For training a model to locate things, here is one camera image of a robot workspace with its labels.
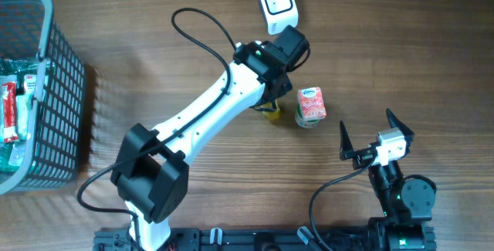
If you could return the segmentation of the mint green wipes packet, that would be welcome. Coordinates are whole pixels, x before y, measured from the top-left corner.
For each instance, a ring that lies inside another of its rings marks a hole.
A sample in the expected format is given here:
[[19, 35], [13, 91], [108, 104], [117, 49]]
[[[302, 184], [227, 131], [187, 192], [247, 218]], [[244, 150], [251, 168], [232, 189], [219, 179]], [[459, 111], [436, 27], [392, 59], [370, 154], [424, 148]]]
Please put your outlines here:
[[25, 157], [27, 141], [32, 137], [29, 132], [29, 116], [33, 108], [37, 77], [35, 74], [22, 76], [22, 94], [16, 97], [17, 134], [19, 139], [10, 144], [12, 150], [8, 156], [8, 165], [19, 167]]

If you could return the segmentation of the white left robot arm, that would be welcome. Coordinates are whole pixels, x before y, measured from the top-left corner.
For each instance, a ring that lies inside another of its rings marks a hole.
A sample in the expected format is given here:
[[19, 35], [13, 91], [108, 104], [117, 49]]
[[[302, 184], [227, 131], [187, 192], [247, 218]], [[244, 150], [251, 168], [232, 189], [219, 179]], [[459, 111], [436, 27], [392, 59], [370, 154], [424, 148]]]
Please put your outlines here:
[[110, 180], [137, 217], [129, 232], [140, 250], [158, 250], [169, 240], [168, 218], [187, 194], [189, 169], [202, 148], [244, 110], [289, 92], [288, 74], [309, 50], [292, 26], [271, 42], [239, 43], [221, 77], [183, 111], [151, 130], [135, 124], [125, 134]]

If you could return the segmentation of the red snack stick packet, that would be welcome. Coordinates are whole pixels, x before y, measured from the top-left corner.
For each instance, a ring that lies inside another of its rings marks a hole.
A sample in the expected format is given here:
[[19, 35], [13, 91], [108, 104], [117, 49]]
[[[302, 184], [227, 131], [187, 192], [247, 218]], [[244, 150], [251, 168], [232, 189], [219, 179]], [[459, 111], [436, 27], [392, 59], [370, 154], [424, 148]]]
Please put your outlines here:
[[16, 131], [16, 82], [2, 84], [3, 141], [12, 143], [19, 139]]

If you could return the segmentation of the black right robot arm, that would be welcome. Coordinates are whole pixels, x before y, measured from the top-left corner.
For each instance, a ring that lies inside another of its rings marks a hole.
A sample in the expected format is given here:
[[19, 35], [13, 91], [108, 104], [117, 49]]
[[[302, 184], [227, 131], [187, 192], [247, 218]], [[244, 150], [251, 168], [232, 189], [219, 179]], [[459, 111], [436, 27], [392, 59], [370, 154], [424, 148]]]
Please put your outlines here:
[[354, 149], [340, 122], [340, 159], [351, 160], [355, 170], [368, 171], [382, 217], [369, 219], [364, 248], [367, 250], [436, 250], [432, 219], [436, 184], [423, 175], [405, 176], [398, 160], [410, 153], [414, 132], [386, 109], [390, 128], [377, 133], [367, 148]]

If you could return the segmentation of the orange Kleenex tissue pack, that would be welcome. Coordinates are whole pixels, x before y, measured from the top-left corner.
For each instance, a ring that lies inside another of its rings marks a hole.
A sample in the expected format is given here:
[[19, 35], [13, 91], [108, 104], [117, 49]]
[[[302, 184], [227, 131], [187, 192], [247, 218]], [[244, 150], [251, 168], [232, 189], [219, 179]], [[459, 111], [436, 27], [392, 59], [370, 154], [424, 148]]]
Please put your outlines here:
[[322, 120], [327, 116], [323, 94], [318, 86], [299, 90], [297, 100], [303, 120]]

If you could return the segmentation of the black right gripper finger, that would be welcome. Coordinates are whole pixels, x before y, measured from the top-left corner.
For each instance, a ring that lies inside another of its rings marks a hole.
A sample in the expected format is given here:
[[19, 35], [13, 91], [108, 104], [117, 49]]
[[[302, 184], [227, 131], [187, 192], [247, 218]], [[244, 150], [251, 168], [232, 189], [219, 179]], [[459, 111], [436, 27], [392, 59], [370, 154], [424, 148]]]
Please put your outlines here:
[[387, 121], [390, 124], [391, 128], [398, 128], [403, 134], [410, 134], [411, 129], [401, 122], [395, 114], [391, 111], [390, 108], [386, 109]]
[[345, 161], [354, 157], [354, 148], [347, 133], [344, 122], [340, 121], [340, 160]]

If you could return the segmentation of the yellow Vim bottle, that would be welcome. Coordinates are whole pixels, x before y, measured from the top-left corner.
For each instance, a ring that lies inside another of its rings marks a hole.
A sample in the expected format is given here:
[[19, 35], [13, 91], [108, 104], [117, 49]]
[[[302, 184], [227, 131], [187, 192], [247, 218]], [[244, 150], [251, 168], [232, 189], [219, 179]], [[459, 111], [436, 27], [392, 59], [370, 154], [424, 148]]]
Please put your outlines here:
[[279, 108], [277, 100], [271, 103], [265, 103], [261, 106], [262, 114], [269, 120], [278, 120], [281, 115], [281, 110]]

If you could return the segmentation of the green 3M gloves package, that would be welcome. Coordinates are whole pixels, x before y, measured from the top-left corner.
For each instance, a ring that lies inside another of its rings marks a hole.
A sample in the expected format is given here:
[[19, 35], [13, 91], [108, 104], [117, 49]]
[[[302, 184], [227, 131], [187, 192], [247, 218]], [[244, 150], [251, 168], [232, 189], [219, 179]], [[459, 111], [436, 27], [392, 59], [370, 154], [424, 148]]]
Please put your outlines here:
[[38, 64], [28, 60], [4, 59], [1, 61], [1, 173], [14, 173], [19, 167], [8, 165], [8, 156], [12, 147], [11, 143], [3, 141], [3, 107], [2, 107], [2, 84], [15, 81], [16, 96], [22, 94], [22, 76], [35, 74], [37, 77]]

